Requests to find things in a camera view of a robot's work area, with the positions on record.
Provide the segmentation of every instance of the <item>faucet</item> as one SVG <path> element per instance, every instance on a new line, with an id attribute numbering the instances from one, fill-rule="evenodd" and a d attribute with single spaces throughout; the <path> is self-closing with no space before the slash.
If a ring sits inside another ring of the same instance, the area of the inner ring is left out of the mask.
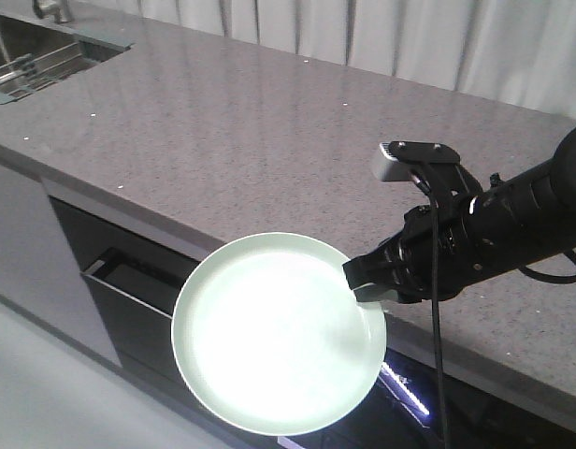
<path id="1" fill-rule="evenodd" d="M 52 15 L 55 23 L 74 21 L 67 0 L 33 0 L 33 11 L 39 19 Z"/>

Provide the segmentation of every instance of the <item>stainless steel sink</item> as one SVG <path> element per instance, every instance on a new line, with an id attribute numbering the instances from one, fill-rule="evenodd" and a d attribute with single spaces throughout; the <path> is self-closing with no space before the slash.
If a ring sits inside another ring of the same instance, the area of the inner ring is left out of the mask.
<path id="1" fill-rule="evenodd" d="M 0 14 L 0 104 L 16 101 L 130 48 L 118 38 Z"/>

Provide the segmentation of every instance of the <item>dish rack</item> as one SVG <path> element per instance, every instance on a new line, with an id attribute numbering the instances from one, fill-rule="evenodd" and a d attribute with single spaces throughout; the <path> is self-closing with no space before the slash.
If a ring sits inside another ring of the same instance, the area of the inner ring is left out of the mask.
<path id="1" fill-rule="evenodd" d="M 0 65 L 0 93 L 21 99 L 93 65 L 78 42 L 38 57 L 26 53 Z"/>

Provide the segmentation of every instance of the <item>robotic arm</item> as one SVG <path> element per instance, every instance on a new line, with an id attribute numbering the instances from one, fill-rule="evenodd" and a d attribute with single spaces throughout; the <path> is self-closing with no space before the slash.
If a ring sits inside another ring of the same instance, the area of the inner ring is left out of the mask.
<path id="1" fill-rule="evenodd" d="M 526 267 L 558 253 L 576 266 L 576 128 L 552 159 L 509 181 L 495 173 L 487 191 L 442 144 L 383 143 L 373 171 L 381 181 L 413 181 L 435 198 L 440 300 L 517 268 L 539 281 L 576 282 L 576 274 L 553 276 Z M 429 206 L 409 210 L 400 232 L 343 265 L 358 301 L 413 303 L 431 297 L 430 211 Z"/>

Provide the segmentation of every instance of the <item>gray countertop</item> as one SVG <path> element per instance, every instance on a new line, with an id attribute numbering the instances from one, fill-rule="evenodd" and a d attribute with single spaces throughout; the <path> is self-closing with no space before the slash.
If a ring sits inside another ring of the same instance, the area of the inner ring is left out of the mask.
<path id="1" fill-rule="evenodd" d="M 0 0 L 0 9 L 32 17 L 30 4 Z M 75 4 L 74 12 L 75 27 L 136 44 L 0 106 L 0 161 L 180 234 L 196 231 L 208 250 L 290 231 L 348 256 L 366 253 L 426 202 L 409 183 L 373 178 L 380 141 L 446 143 L 486 186 L 494 171 L 507 179 L 550 158 L 576 125 L 98 7 Z M 445 340 L 576 399 L 576 284 L 510 273 L 441 311 Z M 427 302 L 389 312 L 431 329 Z"/>

